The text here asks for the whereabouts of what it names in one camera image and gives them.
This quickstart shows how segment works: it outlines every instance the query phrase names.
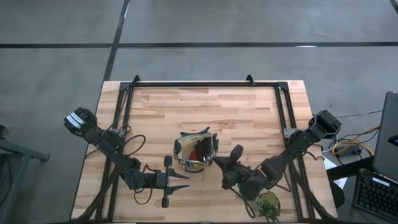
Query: concrete floor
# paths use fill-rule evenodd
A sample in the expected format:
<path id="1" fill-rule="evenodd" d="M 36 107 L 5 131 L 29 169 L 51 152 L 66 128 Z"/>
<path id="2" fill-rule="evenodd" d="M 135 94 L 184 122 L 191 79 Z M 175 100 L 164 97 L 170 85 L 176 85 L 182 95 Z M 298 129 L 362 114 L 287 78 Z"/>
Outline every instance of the concrete floor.
<path id="1" fill-rule="evenodd" d="M 0 44 L 111 43 L 122 4 L 2 0 Z M 398 41 L 397 22 L 388 0 L 132 0 L 121 42 Z M 32 163 L 13 223 L 68 220 L 86 144 L 62 119 L 79 106 L 95 110 L 109 52 L 0 49 L 0 124 L 10 141 L 51 153 L 49 163 Z M 111 80 L 305 80 L 313 112 L 341 116 L 382 108 L 385 92 L 398 91 L 397 57 L 397 47 L 119 49 Z M 341 135 L 379 119 L 356 119 Z M 351 200 L 352 179 L 345 192 Z M 338 213 L 366 222 L 349 205 Z"/>

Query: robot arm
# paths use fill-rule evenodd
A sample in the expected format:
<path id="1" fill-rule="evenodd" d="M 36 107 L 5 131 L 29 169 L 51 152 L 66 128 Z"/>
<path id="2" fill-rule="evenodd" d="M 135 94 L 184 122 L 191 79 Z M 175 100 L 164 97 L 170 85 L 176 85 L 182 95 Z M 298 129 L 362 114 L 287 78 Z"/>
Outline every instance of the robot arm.
<path id="1" fill-rule="evenodd" d="M 322 139 L 333 138 L 340 131 L 340 127 L 341 123 L 333 115 L 326 110 L 321 111 L 310 120 L 306 130 L 296 130 L 286 139 L 286 150 L 278 156 L 265 159 L 254 170 L 238 162 L 243 153 L 243 147 L 237 145 L 229 157 L 213 158 L 223 171 L 222 188 L 230 189 L 239 184 L 239 192 L 243 198 L 254 200 L 263 188 L 269 190 L 281 180 L 287 165 L 296 159 L 299 154 L 306 152 L 308 147 Z M 333 218 L 320 205 L 308 186 L 304 184 L 295 167 L 291 175 L 301 186 L 306 197 L 313 202 L 321 217 Z"/>
<path id="2" fill-rule="evenodd" d="M 115 164 L 118 174 L 131 190 L 162 189 L 164 197 L 162 207 L 169 206 L 168 195 L 174 191 L 188 187 L 180 185 L 169 187 L 169 177 L 189 179 L 176 173 L 171 167 L 172 157 L 165 156 L 165 173 L 161 170 L 151 170 L 153 173 L 141 172 L 141 163 L 136 158 L 124 155 L 121 149 L 124 146 L 124 132 L 119 129 L 102 130 L 97 126 L 95 115 L 88 109 L 77 108 L 64 119 L 64 125 L 74 135 L 82 137 L 89 144 L 94 145 Z"/>

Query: desk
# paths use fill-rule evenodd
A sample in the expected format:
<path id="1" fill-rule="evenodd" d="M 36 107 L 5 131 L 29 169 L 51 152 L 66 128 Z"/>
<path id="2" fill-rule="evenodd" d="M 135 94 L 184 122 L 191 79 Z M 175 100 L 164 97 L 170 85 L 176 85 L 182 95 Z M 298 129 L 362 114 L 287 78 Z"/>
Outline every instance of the desk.
<path id="1" fill-rule="evenodd" d="M 312 113 L 304 82 L 288 81 L 288 83 L 297 126 L 307 128 Z M 120 82 L 104 82 L 96 114 L 98 126 L 102 128 L 107 128 L 113 121 L 119 85 Z M 284 111 L 285 117 L 288 118 L 287 109 Z M 147 142 L 134 156 L 153 169 L 163 169 L 164 156 L 173 154 L 174 140 L 179 137 L 181 131 L 201 131 L 209 126 L 210 132 L 218 133 L 220 139 L 218 156 L 228 156 L 232 148 L 240 144 L 244 147 L 240 161 L 255 167 L 265 158 L 278 155 L 284 150 L 279 122 L 273 88 L 135 87 L 129 117 L 132 132 L 127 138 L 135 134 L 146 135 Z M 124 153 L 134 151 L 140 144 L 140 139 L 130 142 L 124 148 Z M 95 148 L 89 146 L 87 153 L 93 150 Z M 316 146 L 311 147 L 309 151 L 315 156 L 321 155 L 320 149 Z M 322 160 L 314 161 L 311 156 L 305 156 L 304 160 L 312 192 L 326 210 L 336 217 L 336 208 Z M 86 159 L 71 218 L 82 214 L 98 193 L 104 162 L 105 156 L 100 152 L 95 152 Z M 207 167 L 199 174 L 184 172 L 176 161 L 173 163 L 173 168 L 191 179 L 171 180 L 171 185 L 190 184 L 190 187 L 174 192 L 170 196 L 169 208 L 161 208 L 163 192 L 160 190 L 154 190 L 148 204 L 136 204 L 133 191 L 120 180 L 113 220 L 115 222 L 253 221 L 247 215 L 242 200 L 233 192 L 221 188 L 222 173 L 216 165 Z M 287 186 L 285 179 L 279 184 Z M 279 220 L 296 221 L 292 193 L 277 187 L 272 191 L 277 194 L 281 202 L 282 211 Z M 137 199 L 145 202 L 148 196 L 149 190 L 145 190 L 137 195 Z M 307 215 L 305 198 L 301 191 L 300 198 L 303 212 Z M 108 211 L 107 206 L 106 200 L 104 216 Z M 264 222 L 265 218 L 256 218 L 254 221 Z"/>

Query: green plush toy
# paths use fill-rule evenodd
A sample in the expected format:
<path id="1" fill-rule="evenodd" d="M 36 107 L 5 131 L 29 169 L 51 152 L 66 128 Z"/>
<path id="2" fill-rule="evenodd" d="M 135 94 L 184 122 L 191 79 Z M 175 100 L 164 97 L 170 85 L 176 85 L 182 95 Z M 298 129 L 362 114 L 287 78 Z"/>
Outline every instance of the green plush toy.
<path id="1" fill-rule="evenodd" d="M 264 216 L 267 222 L 271 219 L 273 222 L 279 222 L 280 202 L 273 192 L 261 194 L 256 200 L 257 210 L 260 212 L 259 217 Z"/>

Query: red object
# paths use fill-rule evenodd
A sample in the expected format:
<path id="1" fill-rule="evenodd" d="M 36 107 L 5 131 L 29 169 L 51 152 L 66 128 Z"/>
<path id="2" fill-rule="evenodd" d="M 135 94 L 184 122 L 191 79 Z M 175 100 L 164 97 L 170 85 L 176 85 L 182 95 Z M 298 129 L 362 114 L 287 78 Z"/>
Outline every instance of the red object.
<path id="1" fill-rule="evenodd" d="M 195 151 L 192 151 L 191 154 L 189 155 L 189 160 L 195 161 L 197 159 L 197 154 Z"/>

